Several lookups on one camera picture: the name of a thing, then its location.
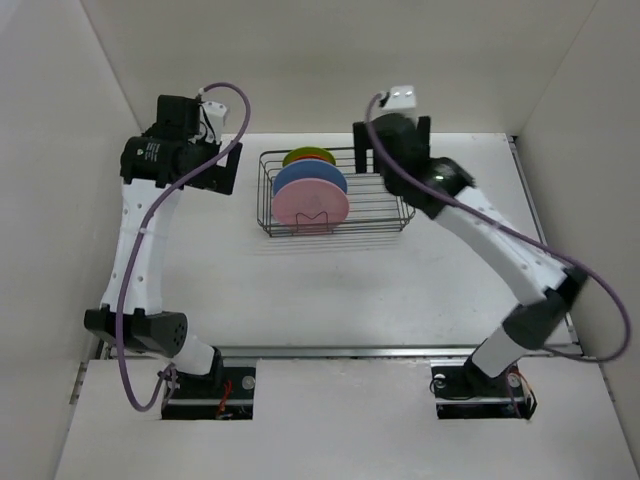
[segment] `red wire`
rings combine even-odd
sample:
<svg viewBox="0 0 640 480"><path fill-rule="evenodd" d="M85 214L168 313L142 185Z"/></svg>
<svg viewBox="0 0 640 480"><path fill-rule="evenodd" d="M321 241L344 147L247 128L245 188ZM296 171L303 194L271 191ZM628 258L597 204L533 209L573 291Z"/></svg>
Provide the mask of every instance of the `red wire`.
<svg viewBox="0 0 640 480"><path fill-rule="evenodd" d="M231 395L232 389L233 389L233 384L231 383L231 380L227 380L227 383L224 384L224 396L220 400L220 404L218 405L218 411L216 412L216 416L224 412L225 404L227 403L227 400L229 400L229 395Z"/></svg>

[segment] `white table surface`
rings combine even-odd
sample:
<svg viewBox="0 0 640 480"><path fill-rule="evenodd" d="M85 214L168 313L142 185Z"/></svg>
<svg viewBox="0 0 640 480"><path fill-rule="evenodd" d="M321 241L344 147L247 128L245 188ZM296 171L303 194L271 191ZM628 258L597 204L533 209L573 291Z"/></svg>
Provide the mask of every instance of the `white table surface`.
<svg viewBox="0 0 640 480"><path fill-rule="evenodd" d="M159 363L129 362L141 400ZM252 421L161 421L89 364L57 480L638 480L597 365L520 362L533 421L438 420L425 361L258 363Z"/></svg>
<svg viewBox="0 0 640 480"><path fill-rule="evenodd" d="M350 134L247 135L231 197L186 189L173 219L164 309L218 346L472 346L515 305L502 280L422 213L401 233L270 239L256 222L258 157ZM472 175L536 235L505 135L434 134L432 155ZM552 343L571 342L563 323Z"/></svg>

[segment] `white wall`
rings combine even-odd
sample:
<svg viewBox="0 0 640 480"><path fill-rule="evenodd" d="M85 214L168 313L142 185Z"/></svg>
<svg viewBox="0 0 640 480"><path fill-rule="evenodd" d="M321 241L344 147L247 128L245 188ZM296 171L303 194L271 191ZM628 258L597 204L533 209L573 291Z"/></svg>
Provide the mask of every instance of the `white wall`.
<svg viewBox="0 0 640 480"><path fill-rule="evenodd" d="M595 0L82 2L142 124L158 94L229 80L252 131L290 133L349 131L409 82L437 131L520 131Z"/></svg>
<svg viewBox="0 0 640 480"><path fill-rule="evenodd" d="M640 1L599 0L527 122L518 146L550 242L620 292L636 327L605 368L640 463ZM619 315L595 286L576 309L588 351L620 341Z"/></svg>
<svg viewBox="0 0 640 480"><path fill-rule="evenodd" d="M87 351L83 311L98 304L111 268L119 155L137 125L77 0L5 5L0 477L42 480Z"/></svg>

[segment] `blue plate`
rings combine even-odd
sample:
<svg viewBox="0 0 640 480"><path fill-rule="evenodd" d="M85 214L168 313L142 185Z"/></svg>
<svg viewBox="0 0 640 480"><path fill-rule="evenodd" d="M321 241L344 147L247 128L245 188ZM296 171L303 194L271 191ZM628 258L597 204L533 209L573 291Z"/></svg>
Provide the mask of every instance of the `blue plate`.
<svg viewBox="0 0 640 480"><path fill-rule="evenodd" d="M298 160L284 167L273 181L273 194L276 195L282 187L303 178L319 178L336 185L347 193L347 179L340 170L324 160Z"/></svg>

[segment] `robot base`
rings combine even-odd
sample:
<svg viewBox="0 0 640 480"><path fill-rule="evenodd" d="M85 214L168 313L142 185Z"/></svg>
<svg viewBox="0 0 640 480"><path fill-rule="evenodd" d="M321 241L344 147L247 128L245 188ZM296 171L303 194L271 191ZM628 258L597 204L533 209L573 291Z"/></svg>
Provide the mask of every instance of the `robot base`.
<svg viewBox="0 0 640 480"><path fill-rule="evenodd" d="M178 374L179 388L169 400L165 391L162 419L251 420L255 379L256 368L248 366L225 366L218 385Z"/></svg>
<svg viewBox="0 0 640 480"><path fill-rule="evenodd" d="M436 412L441 420L518 418L529 420L535 403L527 399L516 380L507 388L506 371L490 383L472 384L463 365L433 365L430 390L436 397Z"/></svg>

